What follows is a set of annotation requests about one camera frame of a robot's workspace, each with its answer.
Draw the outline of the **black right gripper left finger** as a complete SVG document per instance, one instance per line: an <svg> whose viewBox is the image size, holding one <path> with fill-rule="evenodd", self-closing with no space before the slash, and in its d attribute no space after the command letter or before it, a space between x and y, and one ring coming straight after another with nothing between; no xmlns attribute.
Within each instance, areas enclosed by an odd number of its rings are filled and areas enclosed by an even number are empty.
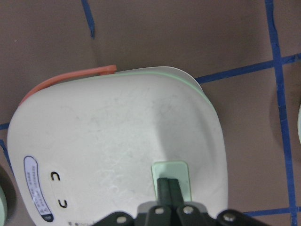
<svg viewBox="0 0 301 226"><path fill-rule="evenodd" d="M167 178L157 180L158 203L160 205L170 205L169 183Z"/></svg>

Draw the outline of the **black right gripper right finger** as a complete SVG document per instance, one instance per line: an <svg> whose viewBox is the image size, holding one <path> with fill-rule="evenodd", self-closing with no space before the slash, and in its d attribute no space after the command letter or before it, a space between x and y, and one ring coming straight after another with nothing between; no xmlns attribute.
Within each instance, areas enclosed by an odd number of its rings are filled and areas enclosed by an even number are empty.
<svg viewBox="0 0 301 226"><path fill-rule="evenodd" d="M172 206L181 206L184 203L178 179L168 179L170 203Z"/></svg>

